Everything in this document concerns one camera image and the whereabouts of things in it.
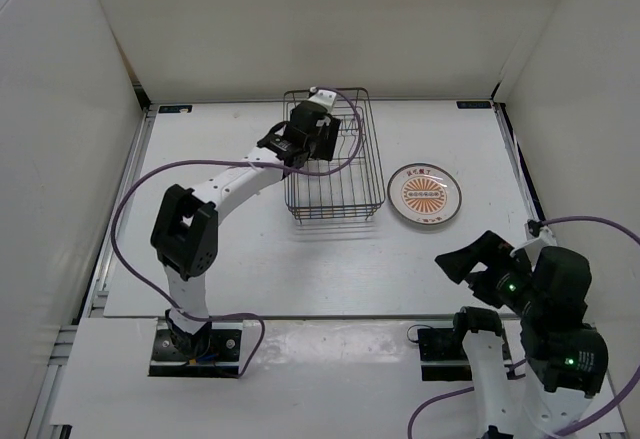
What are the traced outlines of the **orange sunburst plate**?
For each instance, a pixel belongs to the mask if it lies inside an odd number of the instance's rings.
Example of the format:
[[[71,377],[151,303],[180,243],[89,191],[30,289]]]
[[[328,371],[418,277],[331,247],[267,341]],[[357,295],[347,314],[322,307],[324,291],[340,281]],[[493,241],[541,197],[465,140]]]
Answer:
[[[463,203],[462,190],[454,176],[423,162],[396,170],[387,183],[387,198],[400,219],[426,228],[452,222]]]

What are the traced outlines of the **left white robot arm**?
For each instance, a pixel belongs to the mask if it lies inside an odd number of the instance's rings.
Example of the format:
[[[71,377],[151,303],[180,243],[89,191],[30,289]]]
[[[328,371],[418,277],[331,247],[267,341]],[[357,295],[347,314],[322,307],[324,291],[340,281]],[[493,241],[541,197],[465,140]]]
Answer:
[[[246,168],[229,167],[192,188],[176,184],[164,194],[151,245],[166,273],[172,306],[166,320],[174,347],[187,359],[210,349],[211,322],[205,274],[218,253],[224,219],[261,190],[310,159],[333,159],[340,121],[333,115],[334,92],[319,89],[301,101],[287,121],[272,127],[245,157]]]

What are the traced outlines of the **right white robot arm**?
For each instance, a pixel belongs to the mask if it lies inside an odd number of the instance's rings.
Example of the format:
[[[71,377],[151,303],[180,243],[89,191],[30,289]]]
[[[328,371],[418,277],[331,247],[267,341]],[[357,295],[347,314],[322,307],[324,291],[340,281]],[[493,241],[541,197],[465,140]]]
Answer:
[[[481,307],[453,319],[449,346],[468,360],[481,438],[552,438],[577,423],[604,383],[609,353],[584,320],[588,260],[545,242],[534,255],[492,231],[441,254]]]

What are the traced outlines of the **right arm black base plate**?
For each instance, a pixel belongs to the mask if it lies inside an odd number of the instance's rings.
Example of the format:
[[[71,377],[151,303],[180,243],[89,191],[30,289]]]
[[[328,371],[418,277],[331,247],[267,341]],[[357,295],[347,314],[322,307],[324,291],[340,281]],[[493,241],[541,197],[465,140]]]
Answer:
[[[421,379],[424,382],[470,382],[472,370],[463,340],[468,345],[492,347],[500,345],[505,367],[514,363],[506,334],[500,337],[495,332],[468,331],[463,338],[452,327],[433,327],[426,324],[415,324],[407,329],[408,341],[419,351]]]

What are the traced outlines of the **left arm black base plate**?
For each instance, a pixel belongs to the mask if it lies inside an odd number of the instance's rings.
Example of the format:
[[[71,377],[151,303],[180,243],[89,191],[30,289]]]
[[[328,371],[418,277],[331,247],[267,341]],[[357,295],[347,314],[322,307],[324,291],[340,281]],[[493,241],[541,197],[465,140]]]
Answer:
[[[165,322],[155,331],[148,376],[158,378],[235,378],[240,371],[241,323],[214,323],[209,339],[200,341],[195,355],[184,355],[173,342]]]

